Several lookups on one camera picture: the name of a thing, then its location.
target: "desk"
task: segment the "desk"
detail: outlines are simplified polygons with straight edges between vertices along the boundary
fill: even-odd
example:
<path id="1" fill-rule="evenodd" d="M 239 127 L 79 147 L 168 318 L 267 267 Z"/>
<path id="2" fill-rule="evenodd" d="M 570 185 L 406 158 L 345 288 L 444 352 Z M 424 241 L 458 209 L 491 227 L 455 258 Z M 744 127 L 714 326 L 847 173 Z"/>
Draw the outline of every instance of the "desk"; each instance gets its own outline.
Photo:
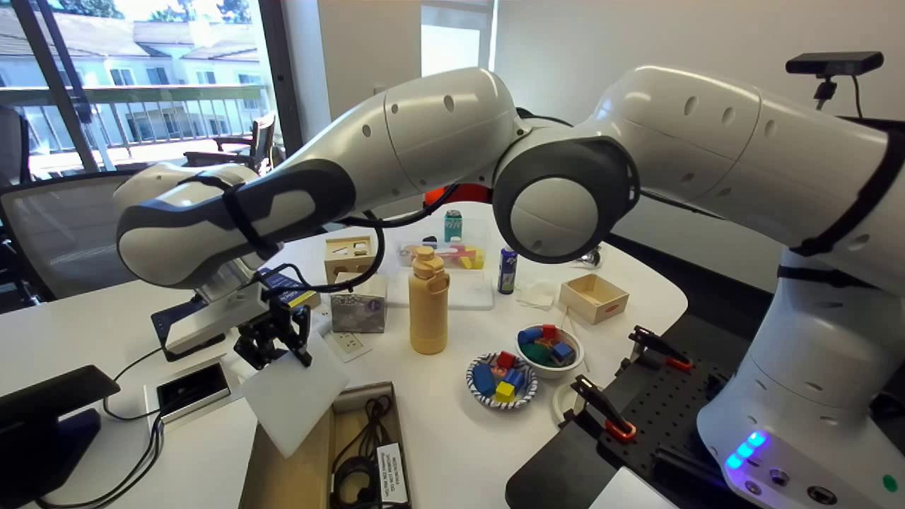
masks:
<path id="1" fill-rule="evenodd" d="M 297 244 L 284 258 L 312 261 L 312 248 L 319 246 Z M 524 264 L 522 274 L 526 272 L 565 281 L 587 270 Z M 599 274 L 631 295 L 622 318 L 584 329 L 588 340 L 587 374 L 606 386 L 631 352 L 628 330 L 633 326 L 672 329 L 686 313 L 687 299 L 672 281 L 612 246 L 604 248 Z M 155 346 L 147 318 L 181 299 L 188 299 L 188 292 L 127 282 L 0 318 L 0 394 L 88 361 L 105 374 L 121 370 Z M 506 507 L 506 477 L 556 435 L 553 387 L 541 387 L 537 398 L 522 414 L 492 414 L 467 394 L 465 370 L 481 353 L 513 349 L 513 337 L 524 326 L 556 318 L 558 311 L 495 298 L 492 311 L 451 311 L 451 349 L 441 356 L 417 356 L 406 333 L 409 308 L 390 308 L 387 333 L 375 337 L 375 352 L 343 364 L 352 387 L 387 378 L 397 386 L 411 489 L 418 509 Z M 168 364 L 160 356 L 140 364 L 121 378 L 126 391 L 114 398 L 114 407 L 143 414 L 144 386 L 153 387 L 223 352 L 228 346 L 218 346 L 184 361 Z M 55 501 L 86 501 L 107 492 L 137 465 L 144 441 L 144 424 L 105 418 L 99 439 L 75 477 L 55 492 Z M 155 469 L 117 507 L 239 507 L 253 441 L 254 417 L 244 402 L 184 418 L 168 428 Z"/>

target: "blue light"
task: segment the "blue light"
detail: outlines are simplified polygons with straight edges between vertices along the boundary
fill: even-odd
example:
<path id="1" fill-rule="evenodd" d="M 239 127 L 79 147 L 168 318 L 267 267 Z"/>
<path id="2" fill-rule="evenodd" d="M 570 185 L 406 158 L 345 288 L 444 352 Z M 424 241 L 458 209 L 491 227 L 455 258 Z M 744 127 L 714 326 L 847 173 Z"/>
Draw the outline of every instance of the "blue light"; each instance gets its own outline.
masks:
<path id="1" fill-rule="evenodd" d="M 766 441 L 765 434 L 749 434 L 749 435 L 746 435 L 746 445 L 756 446 L 756 449 L 758 449 L 765 441 Z"/>
<path id="2" fill-rule="evenodd" d="M 741 446 L 737 449 L 737 456 L 739 456 L 739 458 L 752 458 L 756 449 L 752 449 L 749 445 L 741 445 Z"/>
<path id="3" fill-rule="evenodd" d="M 744 458 L 739 458 L 739 456 L 730 456 L 730 458 L 727 458 L 727 468 L 730 468 L 730 469 L 741 469 L 741 465 L 744 465 Z"/>

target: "chair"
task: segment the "chair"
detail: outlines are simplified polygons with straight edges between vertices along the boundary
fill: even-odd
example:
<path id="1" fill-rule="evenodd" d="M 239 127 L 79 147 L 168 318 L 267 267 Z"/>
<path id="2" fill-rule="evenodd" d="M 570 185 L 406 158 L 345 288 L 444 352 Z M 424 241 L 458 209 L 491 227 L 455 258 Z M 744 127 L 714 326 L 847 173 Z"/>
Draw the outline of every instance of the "chair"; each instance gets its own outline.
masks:
<path id="1" fill-rule="evenodd" d="M 278 123 L 274 117 L 263 117 L 253 123 L 253 137 L 222 137 L 216 139 L 218 154 L 184 154 L 188 166 L 213 166 L 213 164 L 247 164 L 254 173 L 263 171 L 270 151 L 274 144 Z"/>
<path id="2" fill-rule="evenodd" d="M 0 214 L 41 298 L 133 281 L 117 253 L 114 193 L 137 173 L 88 173 L 0 193 Z"/>
<path id="3" fill-rule="evenodd" d="M 31 180 L 30 171 L 30 123 L 0 106 L 0 189 Z"/>

